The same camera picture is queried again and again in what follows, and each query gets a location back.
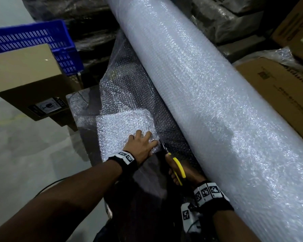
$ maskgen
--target forearm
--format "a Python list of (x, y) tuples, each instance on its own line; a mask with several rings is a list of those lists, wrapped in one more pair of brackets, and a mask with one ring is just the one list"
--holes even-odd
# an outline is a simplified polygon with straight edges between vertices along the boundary
[(260, 242), (234, 211), (217, 211), (213, 223), (220, 242)]
[(66, 241), (121, 173), (110, 160), (67, 178), (3, 224), (0, 241)]

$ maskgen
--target bubble-wrapped package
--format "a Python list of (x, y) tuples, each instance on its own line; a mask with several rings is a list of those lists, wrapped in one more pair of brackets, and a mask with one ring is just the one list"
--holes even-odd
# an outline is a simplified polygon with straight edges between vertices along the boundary
[[(150, 141), (159, 140), (154, 120), (146, 109), (97, 116), (102, 161), (106, 161), (110, 154), (121, 151), (128, 142), (129, 135), (135, 135), (137, 130), (141, 130), (142, 134), (152, 132)], [(153, 153), (157, 151), (160, 151), (159, 145), (152, 150)]]
[(206, 175), (262, 241), (303, 242), (303, 139), (170, 0), (107, 0)]

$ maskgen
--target person's left hand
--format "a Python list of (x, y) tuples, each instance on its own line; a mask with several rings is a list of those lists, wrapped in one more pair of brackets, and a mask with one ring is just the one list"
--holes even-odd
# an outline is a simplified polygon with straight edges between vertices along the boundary
[(136, 131), (136, 136), (129, 136), (129, 140), (123, 148), (123, 151), (128, 151), (136, 159), (138, 165), (141, 165), (150, 155), (151, 150), (158, 145), (158, 141), (149, 142), (151, 132), (146, 132), (144, 137), (141, 137), (141, 130)]

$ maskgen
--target wristband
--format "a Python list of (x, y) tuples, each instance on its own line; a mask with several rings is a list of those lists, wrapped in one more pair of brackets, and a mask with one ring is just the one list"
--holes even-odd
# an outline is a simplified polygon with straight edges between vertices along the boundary
[(128, 151), (119, 151), (110, 154), (108, 160), (114, 160), (121, 166), (122, 174), (119, 179), (133, 175), (138, 169), (137, 161)]
[(223, 194), (216, 183), (202, 182), (194, 190), (194, 196), (200, 213), (213, 216), (217, 211), (234, 211), (229, 198)]

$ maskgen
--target black cable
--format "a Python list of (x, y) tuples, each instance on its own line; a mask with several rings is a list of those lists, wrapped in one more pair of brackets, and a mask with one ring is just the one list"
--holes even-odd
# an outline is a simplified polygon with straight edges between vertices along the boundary
[(194, 223), (192, 223), (191, 226), (189, 227), (189, 229), (187, 230), (186, 233), (188, 233), (188, 232), (190, 231), (190, 229), (192, 228), (192, 226), (193, 226), (194, 224), (196, 224), (198, 221), (199, 221), (199, 220), (196, 220)]
[(43, 191), (44, 191), (45, 189), (47, 189), (48, 187), (51, 187), (53, 184), (58, 183), (58, 182), (60, 182), (60, 181), (63, 181), (64, 179), (66, 179), (66, 178), (68, 178), (68, 177), (69, 177), (69, 176), (67, 176), (67, 177), (65, 177), (65, 178), (62, 178), (62, 179), (59, 179), (59, 180), (57, 180), (57, 181), (51, 183), (50, 185), (44, 187), (41, 191), (39, 191), (38, 194), (36, 194), (36, 196), (35, 196), (34, 198), (36, 198), (38, 195), (40, 195), (40, 193), (43, 192)]

